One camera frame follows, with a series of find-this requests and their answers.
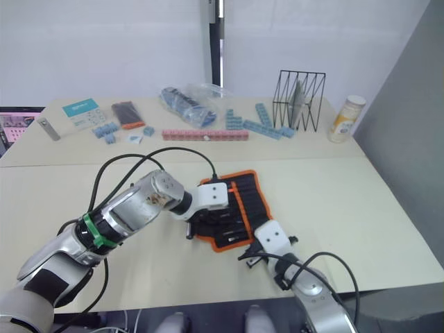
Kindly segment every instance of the black wire rack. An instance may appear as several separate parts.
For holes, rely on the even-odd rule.
[[[273,127],[307,130],[310,122],[318,130],[324,95],[325,73],[281,70],[273,97]]]

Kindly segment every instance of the white cap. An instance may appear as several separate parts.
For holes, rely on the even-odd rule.
[[[367,103],[364,97],[360,97],[358,95],[349,95],[349,97],[347,97],[347,101],[360,106],[364,106]]]

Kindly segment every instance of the white table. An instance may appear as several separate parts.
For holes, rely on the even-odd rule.
[[[50,119],[55,111],[45,112]],[[32,163],[32,159],[16,155],[15,149],[31,146],[26,141],[34,139],[29,133],[32,130],[37,133],[37,129],[31,126],[22,140],[22,148],[18,148],[18,142],[9,152],[6,163],[11,165],[11,161],[15,161],[16,165],[2,164],[0,169],[0,266],[7,268],[0,275],[0,291],[14,285],[23,262],[54,236],[62,222],[85,212],[100,167],[92,154],[94,144],[84,148],[89,153],[84,154],[87,157],[79,163],[64,163],[69,154],[63,158],[47,156],[51,161],[46,163],[44,160]],[[86,135],[88,131],[79,134],[78,140],[84,140]],[[320,147],[315,150],[317,154],[308,155],[312,150],[305,136],[312,137]],[[252,142],[256,137],[259,135],[251,134]],[[275,150],[287,147],[280,145],[283,140],[265,139],[277,144]],[[48,141],[47,148],[53,149],[50,143]],[[308,257],[320,250],[340,255],[354,271],[363,291],[444,280],[441,265],[354,140],[342,146],[329,143],[322,133],[298,133],[293,140],[287,140],[288,147],[300,145],[298,150],[292,151],[293,156],[267,159],[268,156],[263,155],[256,160],[244,160],[244,156],[237,161],[233,157],[223,161],[227,156],[217,155],[212,147],[220,144],[221,149],[217,151],[226,152],[229,148],[237,149],[234,147],[239,143],[184,142],[181,145],[201,148],[204,144],[207,144],[204,148],[209,157],[218,161],[215,165],[220,175],[256,170],[273,217],[288,234],[300,239],[295,246],[299,256]],[[106,146],[103,142],[98,153],[105,156],[107,153],[103,151],[108,148],[119,150],[107,156],[111,157],[134,151],[132,147],[140,148],[123,142]],[[165,153],[159,155],[159,160],[166,161],[166,170],[188,188],[210,176],[206,163],[184,153],[180,157]],[[106,171],[98,200],[129,168],[127,161],[112,165]],[[152,168],[147,163],[130,181]],[[23,233],[20,240],[11,237],[18,232]],[[238,262],[236,258],[243,251],[243,248],[236,248],[216,254],[203,241],[186,240],[185,224],[174,221],[165,212],[111,253],[110,283],[95,309],[134,309],[290,295],[275,286],[263,265],[249,270],[243,262]],[[352,291],[350,278],[340,264],[320,258],[314,266],[326,274],[338,292]],[[77,299],[58,312],[83,310],[99,292],[102,274],[102,268],[96,269],[92,281]]]

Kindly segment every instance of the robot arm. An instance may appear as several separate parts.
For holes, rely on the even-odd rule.
[[[186,220],[198,210],[227,204],[223,182],[201,185],[189,193],[166,171],[150,172],[101,210],[67,226],[23,265],[16,287],[0,298],[0,332],[48,332],[54,307],[71,302],[88,283],[93,268],[162,210]]]
[[[293,253],[288,236],[277,221],[270,220],[261,225],[255,231],[258,244],[255,244],[253,251],[265,252],[282,257],[291,258],[303,264],[300,259]],[[247,261],[249,267],[258,263],[261,259],[251,258]],[[299,267],[284,262],[283,260],[268,258],[267,268],[275,282],[283,289],[291,284],[293,276],[298,272]],[[314,269],[321,277],[326,277]],[[305,309],[307,315],[306,332],[316,333],[355,333],[357,332],[348,313],[345,309],[332,297],[328,288],[317,277],[307,271],[302,271],[296,281],[290,286],[294,292],[296,300]]]

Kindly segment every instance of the black cable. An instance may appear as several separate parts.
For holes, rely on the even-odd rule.
[[[102,167],[100,168],[99,172],[97,173],[96,176],[96,180],[94,181],[94,185],[92,187],[92,193],[91,193],[91,199],[89,201],[89,206],[88,206],[88,212],[91,212],[94,208],[94,203],[96,201],[96,196],[97,196],[97,189],[99,188],[99,183],[100,183],[100,179],[103,175],[103,172],[105,171],[105,169],[113,162],[120,160],[122,158],[127,158],[127,157],[140,157],[141,159],[143,159],[143,161],[146,160],[150,160],[154,163],[156,163],[156,165],[161,169],[164,170],[164,167],[156,160],[154,160],[153,158],[150,157],[146,157],[145,155],[141,155],[141,154],[123,154],[123,155],[119,155],[119,156],[115,156],[112,159],[106,161]]]
[[[237,258],[238,260],[243,260],[243,259],[247,259],[247,258],[255,258],[255,257],[263,257],[263,258],[275,258],[278,260],[282,260],[284,262],[288,262],[290,264],[293,264],[297,267],[299,267],[300,269],[303,269],[304,271],[307,271],[309,273],[311,273],[313,276],[315,276],[318,280],[320,280],[327,288],[328,290],[330,290],[330,293],[332,293],[333,298],[344,308],[345,305],[342,301],[342,299],[339,297],[339,295],[337,294],[337,292],[333,289],[333,287],[330,285],[330,283],[328,283],[328,281],[326,279],[324,279],[321,275],[319,275],[316,271],[314,271],[313,269],[309,268],[309,267],[304,267],[303,264],[301,264],[300,262],[297,262],[296,260],[294,260],[293,258],[289,258],[289,257],[283,257],[281,255],[274,255],[273,253],[255,253],[252,255],[242,255],[239,258]]]
[[[129,179],[129,177],[134,173],[134,171],[136,171],[136,169],[138,167],[140,167],[143,162],[145,162],[146,160],[150,160],[154,163],[156,163],[156,165],[159,166],[159,168],[161,170],[164,170],[164,167],[157,161],[154,160],[153,158],[151,158],[152,156],[161,153],[163,151],[172,151],[172,150],[179,150],[179,151],[189,151],[191,153],[195,153],[199,156],[201,156],[204,160],[206,160],[211,168],[212,168],[212,172],[213,178],[217,178],[216,175],[216,169],[214,168],[213,163],[211,162],[211,160],[206,157],[205,155],[203,155],[202,153],[199,153],[198,151],[195,151],[193,149],[190,148],[185,148],[185,147],[166,147],[166,148],[161,148],[161,149],[157,149],[156,151],[153,151],[152,153],[148,154],[148,155],[141,155],[141,154],[124,154],[124,155],[119,155],[116,157],[111,158],[110,160],[108,160],[107,162],[105,162],[102,167],[100,168],[99,172],[97,173],[96,179],[94,181],[94,185],[92,188],[92,193],[91,193],[91,199],[89,201],[89,207],[88,207],[88,212],[96,212],[97,210],[99,210],[100,208],[102,208],[103,205],[105,205],[119,190],[120,188],[123,186],[123,184],[127,181],[127,179]],[[99,183],[100,183],[100,179],[103,175],[103,172],[105,171],[105,169],[114,161],[120,160],[122,158],[127,158],[127,157],[140,157],[140,161],[138,161],[130,170],[129,172],[125,175],[125,177],[123,177],[123,179],[120,181],[120,183],[114,188],[114,190],[105,198],[104,201],[102,201],[94,210],[94,203],[96,200],[96,196],[97,196],[97,190],[99,188]],[[63,223],[63,225],[60,227],[57,235],[59,235],[60,233],[63,232],[63,230],[72,223],[77,222],[77,220],[70,220],[68,222]],[[101,299],[102,295],[105,293],[106,287],[108,285],[108,278],[109,278],[109,268],[108,268],[108,260],[105,258],[103,260],[103,263],[105,265],[105,279],[103,281],[103,286],[101,289],[101,292],[99,293],[99,295],[97,295],[96,299],[85,309],[83,310],[81,313],[77,314],[76,316],[74,316],[71,320],[67,321],[63,326],[61,326],[60,328],[58,328],[56,331],[54,331],[54,333],[61,333],[62,331],[64,331],[65,329],[67,329],[74,321],[76,321],[77,319],[79,319],[83,314],[86,314],[87,312],[90,311],[90,309],[92,309],[94,307],[94,305],[97,304],[97,302]]]
[[[189,148],[185,148],[185,147],[166,147],[166,148],[161,148],[161,149],[157,149],[156,151],[153,151],[152,153],[149,153],[148,155],[145,155],[142,159],[140,159],[140,161],[138,161],[132,168],[131,170],[129,170],[129,172],[125,175],[125,177],[122,178],[122,180],[119,182],[119,184],[117,184],[117,186],[111,191],[110,194],[108,194],[108,196],[103,199],[103,201],[101,203],[99,203],[97,205],[96,208],[94,208],[92,210],[92,213],[95,213],[97,211],[99,211],[104,205],[106,205],[106,203],[112,199],[112,197],[121,189],[121,187],[123,186],[123,184],[125,184],[125,182],[129,179],[129,177],[131,177],[131,175],[134,173],[134,171],[136,171],[136,169],[138,167],[140,167],[140,165],[142,165],[142,163],[151,158],[152,156],[158,154],[158,153],[162,153],[164,151],[189,151],[190,153],[195,153],[199,156],[201,156],[204,160],[206,160],[212,169],[212,177],[213,178],[217,178],[217,174],[216,174],[216,169],[214,168],[213,163],[211,162],[211,160],[206,157],[205,155],[203,155],[202,153],[199,153],[198,151],[195,151],[193,149],[189,149]]]
[[[94,185],[93,185],[93,189],[92,189],[92,193],[91,193],[91,200],[89,201],[89,206],[91,208],[88,209],[88,212],[92,210],[94,203],[96,201],[96,195],[97,195],[97,189],[99,188],[99,183],[100,183],[100,179],[103,175],[103,172],[105,171],[105,169],[113,162],[120,160],[122,158],[127,158],[127,157],[140,157],[140,158],[144,158],[144,160],[150,160],[154,163],[156,163],[156,165],[161,168],[161,170],[164,170],[164,167],[156,160],[154,160],[153,158],[145,158],[145,155],[141,155],[141,154],[124,154],[124,155],[119,155],[116,157],[113,157],[112,159],[108,160],[107,162],[105,162],[105,164],[102,165],[102,167],[100,168],[99,172],[97,173],[96,179],[94,181]],[[68,222],[65,222],[62,224],[62,226],[60,227],[57,235],[61,234],[63,232],[63,230],[70,224],[72,223],[76,223],[78,220],[70,220]],[[97,302],[102,298],[103,294],[105,293],[106,287],[108,285],[108,279],[109,279],[109,266],[108,266],[108,259],[104,259],[103,260],[103,264],[105,265],[105,278],[103,281],[103,286],[101,289],[101,292],[97,295],[96,299],[86,308],[84,309],[81,313],[77,314],[76,316],[74,316],[73,318],[71,318],[71,320],[67,321],[63,326],[61,326],[60,328],[58,328],[54,333],[60,333],[62,331],[64,331],[65,329],[67,329],[74,321],[76,321],[77,319],[79,319],[83,314],[86,314],[90,311],[90,309],[92,309],[94,307],[94,305],[97,304]]]
[[[358,326],[358,322],[359,322],[359,312],[360,312],[360,307],[361,307],[361,297],[359,295],[359,288],[358,288],[358,284],[356,282],[356,278],[355,275],[353,274],[352,270],[350,269],[350,267],[347,265],[347,263],[340,258],[338,255],[335,255],[334,253],[331,252],[317,252],[314,255],[312,255],[310,258],[308,258],[308,260],[306,262],[304,262],[304,264],[298,269],[298,271],[296,272],[296,274],[291,278],[289,286],[292,286],[293,283],[296,281],[296,279],[298,278],[298,276],[302,273],[303,270],[305,270],[308,265],[310,265],[310,263],[315,260],[317,257],[320,257],[321,255],[327,255],[329,257],[333,257],[336,260],[338,260],[347,270],[348,274],[350,275],[352,282],[353,282],[353,287],[355,288],[355,319],[353,320],[353,322],[355,323],[355,326]]]
[[[78,220],[70,220],[68,222],[65,222],[62,224],[62,226],[60,227],[60,229],[57,231],[57,235],[61,234],[63,232],[63,230],[65,230],[65,228],[72,224],[72,223],[76,223]]]
[[[108,267],[108,259],[107,258],[105,258],[103,260],[103,265],[105,266],[105,279],[103,281],[103,286],[102,286],[102,290],[100,290],[100,294],[97,295],[97,297],[94,300],[94,302],[92,302],[86,309],[84,309],[81,313],[75,315],[71,319],[69,319],[65,324],[60,326],[53,333],[61,333],[61,332],[65,331],[69,326],[71,326],[72,323],[77,321],[84,314],[87,314],[90,311],[90,309],[92,309],[97,304],[97,302],[102,298],[103,294],[105,293],[106,287],[108,286],[108,278],[110,276],[110,271],[109,271],[109,267]]]

